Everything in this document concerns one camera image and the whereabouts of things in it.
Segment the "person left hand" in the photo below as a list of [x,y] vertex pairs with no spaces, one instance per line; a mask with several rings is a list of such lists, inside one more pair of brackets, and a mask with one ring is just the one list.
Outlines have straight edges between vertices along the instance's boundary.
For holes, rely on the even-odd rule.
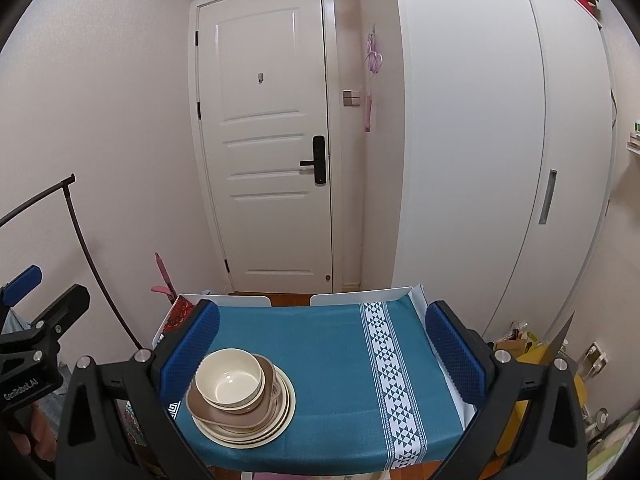
[[29,441],[29,437],[27,437],[26,434],[9,432],[9,437],[17,448],[17,451],[23,456],[29,456],[32,451],[35,451],[40,460],[53,462],[56,457],[56,451],[58,450],[58,441],[53,434],[46,415],[43,414],[43,411],[41,411],[35,403],[32,404],[32,418],[29,423],[29,431],[35,444]]

